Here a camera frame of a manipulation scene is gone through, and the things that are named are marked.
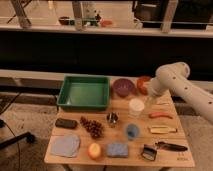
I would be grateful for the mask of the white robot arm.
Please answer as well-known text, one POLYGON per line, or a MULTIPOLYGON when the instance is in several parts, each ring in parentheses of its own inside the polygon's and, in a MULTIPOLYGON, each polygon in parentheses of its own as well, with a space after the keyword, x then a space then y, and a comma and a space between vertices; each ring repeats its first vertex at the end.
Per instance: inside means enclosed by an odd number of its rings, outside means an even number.
POLYGON ((162 65, 149 83, 148 95, 158 98, 170 90, 213 124, 213 94, 191 83, 189 75, 190 67, 185 62, 162 65))

